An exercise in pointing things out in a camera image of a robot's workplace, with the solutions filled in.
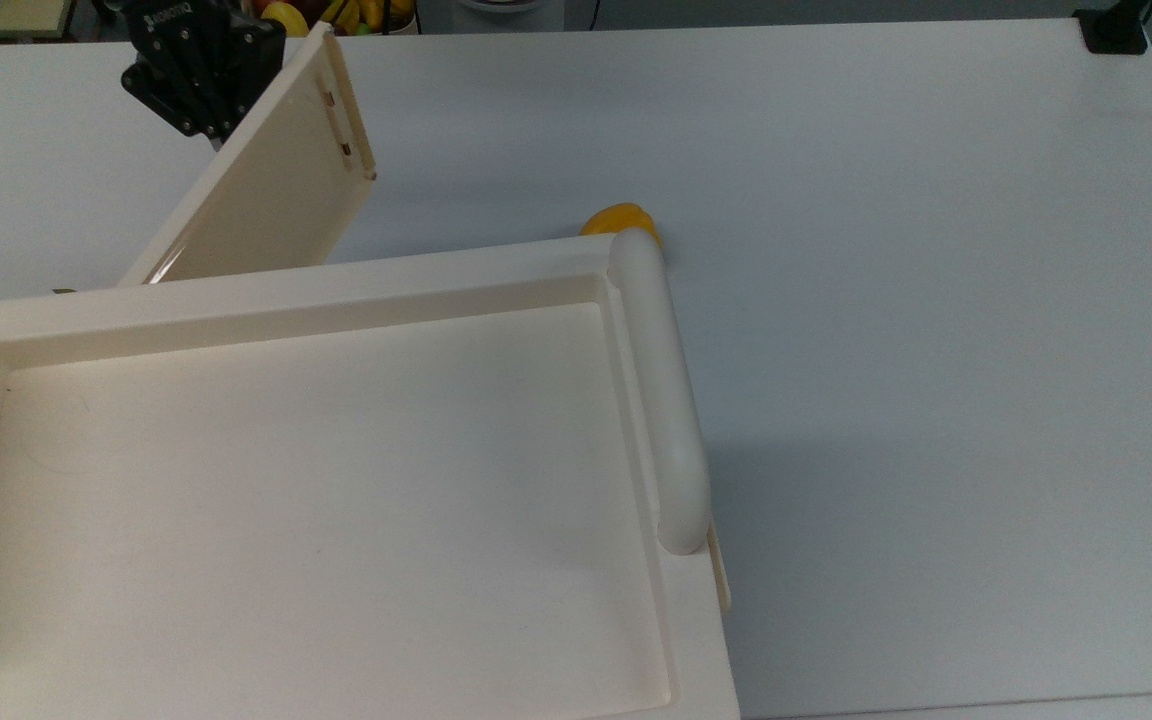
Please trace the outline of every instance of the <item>tray handle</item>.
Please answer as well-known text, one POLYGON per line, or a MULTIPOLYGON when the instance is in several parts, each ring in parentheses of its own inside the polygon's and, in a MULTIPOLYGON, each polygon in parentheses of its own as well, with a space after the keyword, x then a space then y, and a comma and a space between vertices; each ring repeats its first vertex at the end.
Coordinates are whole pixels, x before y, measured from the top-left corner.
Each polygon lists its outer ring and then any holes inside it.
POLYGON ((637 228, 617 234, 608 279, 621 290, 643 392, 660 500, 657 538, 675 555, 690 555, 705 546, 708 532, 708 464, 664 258, 650 234, 637 228))

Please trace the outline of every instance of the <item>white tray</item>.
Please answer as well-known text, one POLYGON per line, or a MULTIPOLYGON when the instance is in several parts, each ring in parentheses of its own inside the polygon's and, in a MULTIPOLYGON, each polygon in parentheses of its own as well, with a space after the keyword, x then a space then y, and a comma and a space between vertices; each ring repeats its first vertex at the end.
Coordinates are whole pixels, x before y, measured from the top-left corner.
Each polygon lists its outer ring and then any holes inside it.
POLYGON ((0 302, 3 720, 737 717, 707 529, 643 233, 0 302))

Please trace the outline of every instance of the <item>tray lid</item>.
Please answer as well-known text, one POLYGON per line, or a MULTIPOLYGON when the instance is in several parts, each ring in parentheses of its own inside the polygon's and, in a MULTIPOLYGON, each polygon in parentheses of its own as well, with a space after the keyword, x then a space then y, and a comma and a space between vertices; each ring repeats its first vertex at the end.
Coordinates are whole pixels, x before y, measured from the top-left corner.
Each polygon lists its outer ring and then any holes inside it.
POLYGON ((321 264, 374 179, 340 46, 317 23, 119 286, 321 264))

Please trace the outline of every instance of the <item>black clamp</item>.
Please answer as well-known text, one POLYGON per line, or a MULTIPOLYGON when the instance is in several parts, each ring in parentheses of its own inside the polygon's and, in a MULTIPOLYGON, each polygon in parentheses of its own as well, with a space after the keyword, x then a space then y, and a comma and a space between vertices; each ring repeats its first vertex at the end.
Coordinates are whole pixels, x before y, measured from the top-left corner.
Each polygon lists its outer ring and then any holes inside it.
POLYGON ((1144 23, 1151 14, 1152 0, 1120 0, 1108 10, 1074 10, 1083 44, 1097 55, 1144 55, 1149 47, 1144 23))
POLYGON ((219 145, 283 67, 283 26, 221 0, 132 0, 123 88, 183 135, 219 145))

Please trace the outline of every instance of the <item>white table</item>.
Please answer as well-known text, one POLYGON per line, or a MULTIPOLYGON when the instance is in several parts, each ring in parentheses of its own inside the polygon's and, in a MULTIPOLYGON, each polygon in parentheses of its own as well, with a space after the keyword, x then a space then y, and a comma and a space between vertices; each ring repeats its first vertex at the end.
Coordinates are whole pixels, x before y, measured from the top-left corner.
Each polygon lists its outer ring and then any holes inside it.
MULTIPOLYGON (((1070 20, 358 38, 333 260, 666 237, 742 712, 1152 692, 1152 53, 1070 20)), ((211 157, 126 45, 0 47, 0 297, 113 285, 211 157)))

